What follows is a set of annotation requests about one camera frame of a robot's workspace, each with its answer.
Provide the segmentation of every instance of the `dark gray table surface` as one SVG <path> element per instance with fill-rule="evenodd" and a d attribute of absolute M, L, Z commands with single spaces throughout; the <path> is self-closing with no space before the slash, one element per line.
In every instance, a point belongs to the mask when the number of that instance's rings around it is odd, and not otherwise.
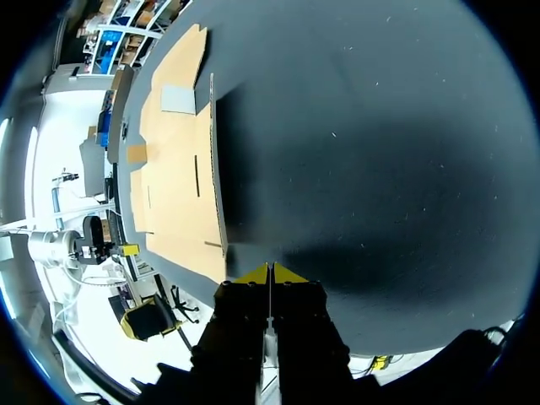
<path fill-rule="evenodd" d="M 320 279 L 362 354 L 435 348 L 518 315 L 540 241 L 537 130 L 473 14 L 454 1 L 195 0 L 132 87 L 127 144 L 141 142 L 153 71 L 194 23 L 209 28 L 197 108 L 214 73 L 231 277 L 277 260 Z M 125 147 L 123 222 L 144 247 Z M 216 284 L 142 256 L 212 303 Z"/>

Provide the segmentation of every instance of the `flattened cardboard box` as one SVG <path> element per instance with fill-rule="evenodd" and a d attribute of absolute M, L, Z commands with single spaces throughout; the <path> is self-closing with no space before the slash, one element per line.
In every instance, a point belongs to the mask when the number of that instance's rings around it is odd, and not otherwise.
<path fill-rule="evenodd" d="M 152 77 L 141 111 L 146 142 L 128 156 L 141 156 L 131 173 L 131 201 L 137 232 L 146 232 L 149 251 L 216 283 L 225 279 L 227 237 L 219 185 L 213 76 L 210 102 L 196 114 L 161 110 L 161 91 L 173 85 L 193 89 L 203 59 L 207 30 L 193 25 L 169 51 Z"/>

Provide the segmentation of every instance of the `shelf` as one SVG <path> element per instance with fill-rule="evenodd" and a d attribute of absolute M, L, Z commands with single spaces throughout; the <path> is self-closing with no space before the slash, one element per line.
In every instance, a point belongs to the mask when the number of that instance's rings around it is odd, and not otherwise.
<path fill-rule="evenodd" d="M 152 41 L 152 38 L 145 38 L 143 42 L 141 42 L 141 45 L 138 46 L 137 52 L 135 52 L 135 58 L 133 59 L 133 62 L 129 64 L 129 66 L 133 66 L 135 62 L 138 59 L 138 56 L 141 54 L 141 51 L 143 50 L 144 46 L 146 45 L 146 41 Z"/>
<path fill-rule="evenodd" d="M 99 31 L 99 34 L 98 34 L 97 42 L 96 42 L 96 45 L 95 45 L 94 54 L 92 55 L 92 60 L 91 60 L 91 63 L 90 63 L 89 72 L 82 73 L 82 74 L 96 74 L 95 73 L 95 67 L 96 67 L 96 65 L 98 65 L 98 63 L 96 63 L 96 60 L 98 59 L 99 54 L 100 54 L 100 49 L 103 46 L 103 33 L 105 31 L 115 31 L 115 32 L 120 32 L 121 33 L 120 40 L 116 43 L 116 48 L 114 49 L 114 51 L 112 53 L 111 64 L 109 65 L 109 67 L 107 69 L 107 73 L 102 73 L 102 74 L 106 74 L 106 75 L 111 75 L 113 73 L 113 69 L 115 67 L 117 67 L 117 65 L 119 64 L 119 63 L 116 63 L 116 59 L 118 57 L 119 52 L 121 52 L 122 49 L 123 49 L 123 42 L 127 38 L 127 35 L 140 35 L 140 36 L 143 37 L 143 41 L 142 41 L 140 47 L 136 51 L 135 58 L 129 64 L 129 66 L 133 66 L 133 64 L 137 62 L 137 59 L 139 58 L 140 53 L 141 53 L 141 51 L 143 49 L 143 45 L 147 41 L 149 41 L 149 40 L 158 40 L 163 36 L 162 32 L 155 32 L 152 29 L 154 28 L 155 25 L 159 27 L 159 24 L 158 24 L 159 17 L 161 17 L 163 12 L 170 6 L 170 4 L 172 3 L 172 0 L 165 0 L 164 2 L 162 2 L 159 5 L 158 8 L 156 8 L 156 10 L 154 11 L 153 18 L 148 22 L 148 24 L 146 25 L 145 28 L 138 28 L 138 27 L 132 26 L 132 24 L 134 23 L 134 21 L 136 20 L 138 15 L 141 13 L 142 7 L 144 6 L 144 4 L 146 4 L 146 2 L 144 0 L 132 0 L 131 1 L 131 3 L 135 3 L 135 2 L 137 2 L 136 5 L 127 5 L 127 7 L 132 7 L 132 10 L 131 10 L 132 15 L 131 15 L 131 17 L 129 17 L 129 20 L 126 22 L 126 25 L 115 23 L 116 20 L 121 18 L 121 17 L 117 17 L 116 14 L 118 14 L 118 11 L 119 11 L 120 7 L 122 6 L 122 4 L 126 3 L 125 0 L 118 0 L 116 2 L 115 7 L 112 10 L 111 15 L 108 18 L 107 24 L 98 24 L 97 25 L 96 28 Z M 189 7 L 189 5 L 191 3 L 192 3 L 192 0 L 189 1 L 182 8 L 182 10 L 178 13 L 178 15 L 181 15 L 184 12 L 184 10 L 186 10 L 186 8 Z M 153 45 L 155 45 L 155 44 L 151 44 L 150 47 L 148 47 L 147 49 L 150 51 Z"/>
<path fill-rule="evenodd" d="M 122 3 L 124 3 L 124 0 L 118 0 L 116 2 L 115 7 L 111 11 L 111 15 L 107 19 L 107 24 L 112 24 L 112 20 L 115 18 L 115 14 L 118 11 L 118 9 L 120 8 L 120 6 L 122 5 Z"/>
<path fill-rule="evenodd" d="M 165 2 L 161 5 L 161 7 L 154 11 L 155 16 L 150 20 L 150 22 L 146 26 L 147 30 L 152 29 L 152 25 L 155 24 L 155 22 L 158 20 L 161 13 L 163 13 L 163 11 L 165 11 L 167 9 L 167 7 L 169 7 L 169 4 L 171 2 L 172 2 L 172 0 L 165 0 Z"/>

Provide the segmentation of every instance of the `box on shelf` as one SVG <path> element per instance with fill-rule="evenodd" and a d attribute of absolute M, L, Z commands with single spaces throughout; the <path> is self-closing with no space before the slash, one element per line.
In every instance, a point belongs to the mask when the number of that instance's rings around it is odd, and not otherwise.
<path fill-rule="evenodd" d="M 141 44 L 144 41 L 144 37 L 142 35 L 130 35 L 127 39 L 127 48 L 139 48 Z"/>
<path fill-rule="evenodd" d="M 109 15 L 116 6 L 116 0 L 103 0 L 100 6 L 100 13 Z"/>
<path fill-rule="evenodd" d="M 140 28 L 146 28 L 149 22 L 154 17 L 154 11 L 152 10 L 143 10 L 137 18 L 135 25 Z"/>
<path fill-rule="evenodd" d="M 124 50 L 120 57 L 120 64 L 130 65 L 135 60 L 136 51 Z"/>

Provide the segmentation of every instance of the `storage shelf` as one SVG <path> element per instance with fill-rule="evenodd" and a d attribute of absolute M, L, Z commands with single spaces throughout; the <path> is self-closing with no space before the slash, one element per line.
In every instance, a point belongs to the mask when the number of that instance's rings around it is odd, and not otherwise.
<path fill-rule="evenodd" d="M 120 32 L 121 37 L 120 37 L 119 41 L 116 43 L 116 47 L 115 47 L 115 49 L 114 49 L 114 51 L 112 53 L 111 63 L 109 65 L 109 67 L 107 68 L 107 72 L 102 73 L 103 75 L 112 75 L 114 67 L 118 64 L 118 63 L 116 63 L 116 59 L 118 58 L 119 52 L 122 51 L 123 42 L 127 38 L 127 35 L 140 35 L 140 36 L 143 37 L 143 40 L 142 40 L 142 42 L 141 42 L 141 44 L 140 44 L 140 46 L 137 49 L 137 52 L 135 54 L 135 58 L 133 59 L 133 61 L 131 63 L 129 63 L 130 66 L 133 66 L 133 64 L 135 64 L 138 61 L 138 58 L 139 58 L 139 56 L 141 54 L 141 51 L 143 49 L 143 45 L 144 45 L 144 43 L 146 41 L 159 40 L 163 36 L 164 28 L 161 27 L 158 24 L 158 20 L 159 20 L 159 17 L 162 16 L 163 12 L 170 6 L 170 4 L 172 3 L 172 0 L 165 0 L 154 11 L 154 17 L 148 22 L 148 24 L 146 25 L 145 28 L 135 27 L 135 26 L 133 26 L 133 23 L 136 21 L 137 16 L 141 12 L 141 9 L 142 9 L 143 5 L 146 2 L 144 0 L 133 0 L 133 1 L 138 1 L 138 4 L 136 6 L 134 6 L 135 9 L 133 10 L 132 16 L 129 18 L 126 25 L 115 24 L 115 21 L 118 20 L 119 18 L 121 18 L 121 17 L 116 16 L 116 14 L 118 13 L 118 10 L 120 9 L 121 5 L 124 3 L 124 0 L 118 0 L 116 2 L 115 7 L 113 8 L 113 10 L 111 12 L 111 15 L 107 19 L 107 24 L 98 24 L 97 25 L 97 30 L 99 31 L 99 34 L 98 34 L 97 42 L 96 42 L 96 45 L 95 45 L 94 53 L 92 55 L 92 60 L 91 60 L 90 66 L 89 66 L 89 71 L 87 73 L 80 73 L 80 75 L 96 75 L 96 74 L 98 74 L 95 71 L 95 67 L 99 65 L 99 63 L 97 63 L 97 59 L 99 58 L 100 49 L 104 45 L 103 33 L 105 31 Z M 188 2 L 186 4 L 186 6 L 184 6 L 184 8 L 178 13 L 178 15 L 182 14 L 184 12 L 184 10 L 186 10 L 186 8 L 189 7 L 189 5 L 191 3 L 192 3 L 192 0 L 190 2 Z M 158 29 L 161 29 L 162 32 L 156 32 L 155 31 L 156 27 Z M 153 45 L 150 46 L 150 48 L 148 49 L 148 51 L 146 53 L 151 51 L 151 48 L 152 48 Z"/>

